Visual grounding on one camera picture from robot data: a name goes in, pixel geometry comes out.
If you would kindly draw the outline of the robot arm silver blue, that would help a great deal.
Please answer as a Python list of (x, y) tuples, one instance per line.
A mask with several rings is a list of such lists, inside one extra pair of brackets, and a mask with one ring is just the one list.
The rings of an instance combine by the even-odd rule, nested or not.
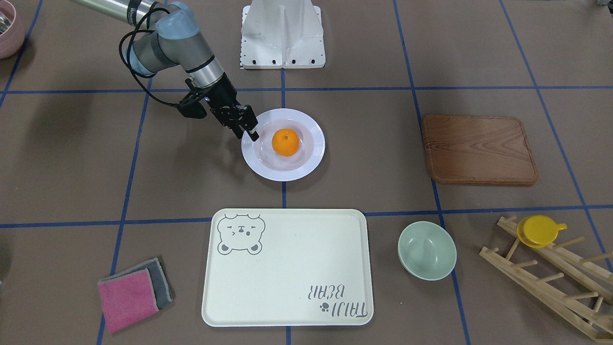
[(79, 4), (133, 27), (119, 45), (120, 57), (136, 81), (180, 66), (187, 74), (188, 94), (167, 103), (186, 118), (202, 119), (206, 102), (215, 118), (241, 139), (258, 140), (258, 121), (250, 105), (237, 101), (237, 90), (201, 33), (192, 9), (176, 1), (80, 0)]

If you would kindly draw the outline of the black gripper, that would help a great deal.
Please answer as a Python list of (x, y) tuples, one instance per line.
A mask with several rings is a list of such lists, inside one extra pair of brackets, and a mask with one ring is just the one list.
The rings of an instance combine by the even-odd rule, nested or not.
[(206, 102), (216, 119), (223, 126), (229, 126), (238, 139), (243, 137), (245, 131), (252, 142), (259, 139), (256, 131), (258, 120), (251, 105), (243, 107), (242, 120), (237, 118), (237, 112), (234, 110), (238, 104), (237, 91), (228, 77), (221, 77), (212, 85), (201, 88), (201, 93), (208, 98)]

